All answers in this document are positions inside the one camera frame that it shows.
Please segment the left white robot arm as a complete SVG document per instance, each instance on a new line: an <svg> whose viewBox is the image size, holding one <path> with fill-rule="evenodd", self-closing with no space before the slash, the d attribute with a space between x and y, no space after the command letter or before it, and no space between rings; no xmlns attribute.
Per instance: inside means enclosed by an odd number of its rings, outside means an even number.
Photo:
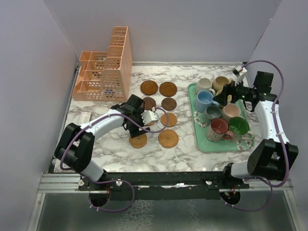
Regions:
<svg viewBox="0 0 308 231"><path fill-rule="evenodd" d="M83 125L70 123L56 147L54 156L60 160L61 169L67 165L67 170L74 170L90 178L90 185L101 190L106 185L106 177L99 165L92 161L94 143L108 132L123 127L135 138L149 131L141 130L145 124L141 115L144 113L144 101L136 95L131 95L127 102L116 104L103 116Z"/></svg>

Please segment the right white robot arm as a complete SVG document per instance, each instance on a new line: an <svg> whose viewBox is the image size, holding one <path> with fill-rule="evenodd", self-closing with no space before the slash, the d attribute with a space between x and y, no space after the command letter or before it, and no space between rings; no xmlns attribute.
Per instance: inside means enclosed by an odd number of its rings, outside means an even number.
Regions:
<svg viewBox="0 0 308 231"><path fill-rule="evenodd" d="M277 186L280 187L288 179L289 170L298 155L298 147L290 144L282 128L278 96L271 93L273 74L258 71L254 86L249 88L243 83L246 71L233 69L232 72L236 79L224 85L222 93L215 96L214 100L226 105L230 95L233 103L238 100L250 102L252 111L258 117L262 141L248 161L230 163L224 167L221 183L226 188L232 188L241 179L260 179L265 183L278 180L280 183Z"/></svg>

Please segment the dark walnut coaster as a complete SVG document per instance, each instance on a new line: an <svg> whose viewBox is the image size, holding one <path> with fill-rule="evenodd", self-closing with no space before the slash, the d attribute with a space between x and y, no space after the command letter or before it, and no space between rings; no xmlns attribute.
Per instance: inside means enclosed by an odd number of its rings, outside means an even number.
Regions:
<svg viewBox="0 0 308 231"><path fill-rule="evenodd" d="M161 106L168 111L172 111L177 107L177 102L173 98L164 98L161 102Z"/></svg>

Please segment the dark brown wooden coaster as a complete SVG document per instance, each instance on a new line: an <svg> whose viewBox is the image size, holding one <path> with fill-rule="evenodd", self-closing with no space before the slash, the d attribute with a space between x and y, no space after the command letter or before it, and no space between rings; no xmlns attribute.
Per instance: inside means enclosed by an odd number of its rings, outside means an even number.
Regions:
<svg viewBox="0 0 308 231"><path fill-rule="evenodd" d="M156 101L151 97L143 98L144 101L144 109L151 110L152 108L156 107Z"/></svg>

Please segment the peach mesh file organizer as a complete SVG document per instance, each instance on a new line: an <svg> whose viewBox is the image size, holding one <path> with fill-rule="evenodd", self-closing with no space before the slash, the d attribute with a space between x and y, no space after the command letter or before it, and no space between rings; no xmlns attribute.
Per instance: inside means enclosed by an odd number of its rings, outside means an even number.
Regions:
<svg viewBox="0 0 308 231"><path fill-rule="evenodd" d="M126 102L132 53L127 26L115 26L107 51L83 51L72 97L75 101Z"/></svg>

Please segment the woven rattan coaster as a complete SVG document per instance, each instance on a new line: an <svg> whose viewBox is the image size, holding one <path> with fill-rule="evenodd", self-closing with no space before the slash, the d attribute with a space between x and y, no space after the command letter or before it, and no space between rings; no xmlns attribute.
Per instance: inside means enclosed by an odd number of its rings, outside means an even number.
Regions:
<svg viewBox="0 0 308 231"><path fill-rule="evenodd" d="M146 134L142 134L138 137L131 138L129 137L129 143L133 148L139 149L144 147L147 144L147 136Z"/></svg>
<svg viewBox="0 0 308 231"><path fill-rule="evenodd" d="M175 131L165 129L158 135L158 141L164 148L172 148L178 144L179 136Z"/></svg>

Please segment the light wooden coaster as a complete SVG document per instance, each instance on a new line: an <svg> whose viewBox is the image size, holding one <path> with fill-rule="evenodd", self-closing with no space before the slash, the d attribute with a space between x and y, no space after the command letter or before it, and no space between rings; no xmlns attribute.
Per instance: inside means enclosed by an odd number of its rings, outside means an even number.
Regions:
<svg viewBox="0 0 308 231"><path fill-rule="evenodd" d="M177 117L173 113L166 113L161 116L161 123L167 127L173 127L177 123Z"/></svg>
<svg viewBox="0 0 308 231"><path fill-rule="evenodd" d="M146 126L152 126L153 124L155 124L156 122L151 122L151 123L148 123L146 124Z"/></svg>

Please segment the brown ringed wooden coaster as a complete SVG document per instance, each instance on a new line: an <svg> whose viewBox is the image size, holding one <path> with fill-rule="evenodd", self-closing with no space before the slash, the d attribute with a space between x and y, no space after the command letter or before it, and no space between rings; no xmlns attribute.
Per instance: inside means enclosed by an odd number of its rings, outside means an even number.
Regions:
<svg viewBox="0 0 308 231"><path fill-rule="evenodd" d="M155 81L144 81L140 86L141 92L145 95L154 95L158 91L158 84Z"/></svg>

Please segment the light wooden front coaster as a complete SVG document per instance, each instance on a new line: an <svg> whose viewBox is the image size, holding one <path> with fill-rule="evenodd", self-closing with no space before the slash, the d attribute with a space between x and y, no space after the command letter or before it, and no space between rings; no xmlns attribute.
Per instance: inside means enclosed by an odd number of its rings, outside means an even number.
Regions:
<svg viewBox="0 0 308 231"><path fill-rule="evenodd" d="M161 116L161 123L167 127L173 127L177 123L177 117L173 113L166 113Z"/></svg>

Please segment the red pink mug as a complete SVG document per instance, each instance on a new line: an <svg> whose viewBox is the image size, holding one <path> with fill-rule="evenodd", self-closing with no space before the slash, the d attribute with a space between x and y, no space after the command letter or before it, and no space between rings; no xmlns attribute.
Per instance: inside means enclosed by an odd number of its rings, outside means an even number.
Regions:
<svg viewBox="0 0 308 231"><path fill-rule="evenodd" d="M206 137L211 142L218 142L220 140L232 140L234 134L229 130L229 125L224 119L215 118L209 125Z"/></svg>

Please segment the mint green tray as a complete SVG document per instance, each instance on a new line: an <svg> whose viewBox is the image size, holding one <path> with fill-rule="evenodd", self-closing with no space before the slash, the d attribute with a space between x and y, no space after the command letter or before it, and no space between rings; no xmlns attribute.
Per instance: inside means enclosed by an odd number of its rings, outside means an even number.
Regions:
<svg viewBox="0 0 308 231"><path fill-rule="evenodd" d="M190 102L190 109L192 112L193 128L196 140L196 146L204 153L220 153L220 152L239 152L250 150L255 146L255 141L227 141L220 140L218 142L211 142L206 138L208 130L207 124L203 120L203 113L198 112L194 108L194 103L197 98L196 83L188 85L188 95Z"/></svg>

